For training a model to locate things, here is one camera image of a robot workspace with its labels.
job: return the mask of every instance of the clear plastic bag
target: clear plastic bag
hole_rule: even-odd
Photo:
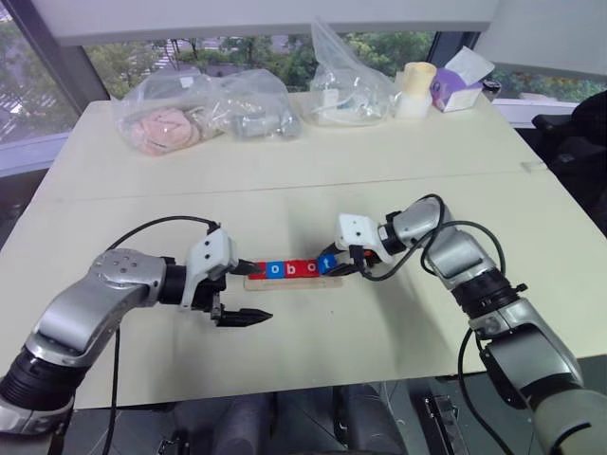
[[[201,77],[196,69],[161,69],[122,100],[112,100],[122,137],[146,154],[165,155],[217,136],[207,122],[208,100],[192,90]]]
[[[312,23],[319,66],[310,83],[304,116],[321,126],[373,125],[394,114],[395,84],[365,66],[320,18]]]
[[[224,78],[199,80],[192,89],[200,97],[215,95],[209,125],[232,136],[296,137],[301,124],[283,82],[265,69],[251,69]]]
[[[296,137],[301,124],[285,85],[264,69],[211,78],[198,70],[159,70],[113,100],[120,134],[136,149],[165,155],[221,133]]]

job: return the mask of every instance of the black chair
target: black chair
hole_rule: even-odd
[[[536,151],[607,235],[607,91],[583,101],[570,116],[539,115]]]

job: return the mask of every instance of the tissue box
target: tissue box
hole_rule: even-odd
[[[480,82],[467,85],[455,71],[447,68],[436,70],[430,86],[432,104],[442,112],[472,107],[482,90]]]

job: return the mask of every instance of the white wall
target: white wall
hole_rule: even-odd
[[[500,0],[474,48],[497,64],[607,75],[607,0]]]
[[[33,0],[61,45],[237,34],[487,29],[498,0]]]

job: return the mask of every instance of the white table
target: white table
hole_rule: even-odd
[[[468,118],[464,121],[464,116],[448,118],[456,115],[448,114],[444,124],[472,122],[482,131],[485,119],[489,125],[498,122],[490,107],[479,107],[487,111],[484,116],[474,111],[461,113]],[[607,242],[551,173],[528,172],[519,166],[522,160],[537,158],[502,120],[490,141],[496,149],[488,148],[489,140],[479,133],[477,137],[453,137],[450,150],[428,149],[425,155],[419,152],[421,157],[412,157],[425,166],[425,175],[415,174],[414,168],[396,170],[378,164],[384,148],[389,151],[386,155],[399,157],[395,144],[387,142],[385,147],[376,144],[372,154],[367,152],[374,158],[368,160],[368,166],[344,175],[355,183],[338,180],[339,185],[331,184],[330,178],[341,175],[342,165],[328,157],[325,162],[331,165],[325,166],[322,183],[315,180],[317,174],[300,169],[297,183],[274,180],[269,185],[267,179],[273,175],[267,166],[279,150],[293,154],[293,161],[313,170],[312,163],[298,161],[304,153],[299,149],[301,144],[272,143],[266,149],[264,142],[236,145],[222,138],[216,148],[169,157],[163,168],[162,159],[138,156],[114,141],[105,111],[107,104],[96,104],[81,118],[51,176],[0,254],[0,305],[5,315],[0,370],[8,367],[54,295],[82,276],[92,259],[113,240],[149,219],[179,213],[206,216],[223,223],[242,257],[307,258],[332,241],[340,211],[381,220],[385,213],[403,209],[428,192],[442,194],[457,218],[478,221],[494,231],[506,251],[508,277],[513,283],[529,285],[525,294],[577,356],[606,351],[603,281],[607,276]],[[429,121],[441,123],[443,119],[432,115]],[[397,124],[377,130],[384,129],[390,133],[385,136],[394,141],[397,134],[392,130],[396,128],[403,137],[413,134]],[[80,149],[88,156],[86,160],[77,148],[96,131],[104,131],[103,140],[99,138],[97,145],[91,141],[91,147],[95,145],[92,149]],[[336,149],[326,149],[323,155],[346,157],[344,149],[353,147],[353,155],[362,159],[362,151],[356,151],[353,144],[361,143],[364,132],[376,135],[377,131],[348,131],[351,133],[334,132],[342,142],[335,141]],[[319,141],[318,137],[329,138],[329,133],[308,130],[310,137],[302,141]],[[115,149],[108,151],[113,158],[96,158],[107,142],[114,144]],[[508,142],[513,147],[510,151],[499,145]],[[495,150],[506,156],[495,154]],[[317,151],[309,152],[320,159]],[[171,183],[183,183],[182,173],[190,173],[193,163],[202,164],[207,152],[213,173],[205,175],[218,188],[201,180],[188,182],[188,191],[183,186],[174,191]],[[233,155],[232,162],[222,152]],[[481,161],[483,166],[475,167],[478,163],[469,163],[466,158],[483,153],[491,156]],[[241,188],[241,180],[231,177],[239,154],[250,162],[256,157],[261,170],[246,181],[248,191]],[[120,155],[124,156],[123,164]],[[427,159],[430,155],[434,156],[434,167]],[[457,173],[443,166],[441,155],[459,166]],[[460,155],[460,159],[451,159],[453,155]],[[499,166],[493,158],[500,160]],[[398,159],[401,164],[407,161]],[[77,174],[73,163],[89,160],[93,164],[85,171],[80,169],[82,175]],[[286,158],[281,163],[291,167]],[[116,180],[114,170],[120,176]],[[386,172],[383,178],[378,178],[380,171]],[[144,178],[160,172],[165,180],[157,185]],[[379,181],[370,181],[371,176]],[[188,248],[202,235],[201,226],[175,222],[142,232],[126,245],[183,261]],[[487,239],[481,234],[478,239],[492,251]],[[337,289],[251,292],[244,289],[242,278],[229,277],[228,290],[222,295],[230,309],[256,307],[274,317],[246,329],[218,329],[206,314],[184,314],[169,306],[129,313],[122,324],[120,405],[454,373],[456,351],[467,327],[466,316],[454,299],[436,278],[419,268],[417,258],[383,283],[349,277]],[[111,347],[79,388],[78,408],[109,404]],[[472,349],[465,368],[482,369]]]

